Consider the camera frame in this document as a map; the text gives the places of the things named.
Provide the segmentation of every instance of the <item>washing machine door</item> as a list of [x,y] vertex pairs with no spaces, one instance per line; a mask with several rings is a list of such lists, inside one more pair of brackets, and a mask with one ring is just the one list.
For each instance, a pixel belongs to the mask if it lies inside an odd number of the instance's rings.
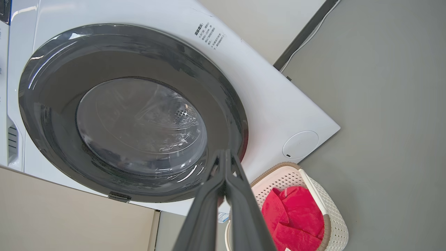
[[132,25],[64,32],[31,57],[19,86],[26,129],[77,182],[119,200],[192,198],[217,149],[246,150],[234,88],[191,46]]

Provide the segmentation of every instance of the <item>white label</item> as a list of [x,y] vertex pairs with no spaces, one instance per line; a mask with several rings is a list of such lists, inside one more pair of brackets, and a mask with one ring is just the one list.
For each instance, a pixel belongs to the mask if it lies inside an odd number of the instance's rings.
[[219,212],[218,220],[219,220],[220,223],[223,223],[223,222],[227,221],[228,219],[229,219],[229,214],[228,213]]
[[198,25],[195,35],[203,43],[207,44],[212,49],[216,50],[221,44],[223,39],[226,37],[221,31],[215,28],[210,23],[201,23]]

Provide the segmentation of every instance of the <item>white washing machine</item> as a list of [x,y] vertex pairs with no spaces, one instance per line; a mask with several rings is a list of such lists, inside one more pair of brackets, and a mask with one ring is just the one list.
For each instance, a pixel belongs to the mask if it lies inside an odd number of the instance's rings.
[[251,181],[339,130],[194,0],[13,0],[1,25],[1,164],[44,180],[186,215],[216,149]]

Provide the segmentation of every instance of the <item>laundry basket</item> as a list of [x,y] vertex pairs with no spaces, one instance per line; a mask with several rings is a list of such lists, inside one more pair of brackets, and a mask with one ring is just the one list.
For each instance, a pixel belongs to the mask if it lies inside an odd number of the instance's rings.
[[[260,209],[262,209],[271,189],[284,190],[292,186],[307,188],[324,217],[324,237],[317,251],[343,250],[348,242],[348,230],[344,219],[324,188],[311,179],[299,165],[291,162],[280,163],[251,183],[252,192]],[[225,243],[228,251],[232,251],[229,240],[230,227],[231,221],[228,222],[225,231]]]

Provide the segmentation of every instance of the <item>gray floor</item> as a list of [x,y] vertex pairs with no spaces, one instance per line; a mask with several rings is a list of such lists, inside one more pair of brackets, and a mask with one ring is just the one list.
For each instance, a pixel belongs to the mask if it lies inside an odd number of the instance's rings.
[[[445,10],[342,0],[284,72],[341,126],[300,164],[343,215],[346,251],[444,250]],[[157,251],[170,251],[181,223],[163,216]]]

